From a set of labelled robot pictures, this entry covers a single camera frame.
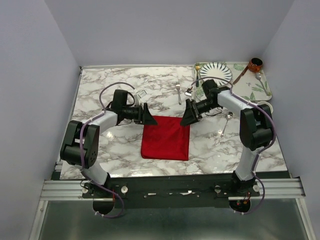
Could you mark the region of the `red cloth napkin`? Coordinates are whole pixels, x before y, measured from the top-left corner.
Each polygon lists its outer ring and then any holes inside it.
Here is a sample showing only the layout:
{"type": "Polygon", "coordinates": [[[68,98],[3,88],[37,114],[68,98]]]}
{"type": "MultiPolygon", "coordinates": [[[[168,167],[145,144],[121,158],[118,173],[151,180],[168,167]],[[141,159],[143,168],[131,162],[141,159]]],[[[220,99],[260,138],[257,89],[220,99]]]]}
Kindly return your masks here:
{"type": "Polygon", "coordinates": [[[190,126],[180,117],[155,116],[157,125],[143,128],[140,154],[144,159],[189,160],[190,126]]]}

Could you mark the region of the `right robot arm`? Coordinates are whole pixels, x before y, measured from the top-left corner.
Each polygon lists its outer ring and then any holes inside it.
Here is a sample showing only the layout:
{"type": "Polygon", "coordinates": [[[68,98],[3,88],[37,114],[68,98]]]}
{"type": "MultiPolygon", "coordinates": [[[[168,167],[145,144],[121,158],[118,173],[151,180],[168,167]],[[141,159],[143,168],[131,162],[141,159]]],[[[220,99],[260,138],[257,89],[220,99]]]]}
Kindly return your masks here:
{"type": "Polygon", "coordinates": [[[255,184],[260,154],[276,140],[272,113],[268,105],[257,105],[233,93],[232,83],[226,81],[227,86],[219,87],[214,79],[205,79],[201,86],[206,99],[199,102],[187,99],[180,125],[197,123],[202,114],[215,108],[226,108],[239,117],[239,137],[243,148],[239,164],[232,173],[230,191],[241,196],[255,184]]]}

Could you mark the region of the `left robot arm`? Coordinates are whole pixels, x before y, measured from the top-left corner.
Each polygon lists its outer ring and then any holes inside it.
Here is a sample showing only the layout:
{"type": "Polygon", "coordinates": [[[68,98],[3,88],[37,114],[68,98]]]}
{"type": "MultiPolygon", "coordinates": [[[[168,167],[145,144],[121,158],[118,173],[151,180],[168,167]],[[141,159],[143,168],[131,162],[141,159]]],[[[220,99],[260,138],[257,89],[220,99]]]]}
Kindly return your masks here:
{"type": "Polygon", "coordinates": [[[110,194],[111,185],[107,182],[110,174],[97,162],[100,134],[119,125],[123,120],[132,120],[138,125],[158,124],[147,103],[129,105],[128,95],[128,91],[117,89],[109,108],[90,119],[70,121],[60,149],[60,158],[77,166],[82,175],[94,183],[93,191],[101,198],[110,194]]]}

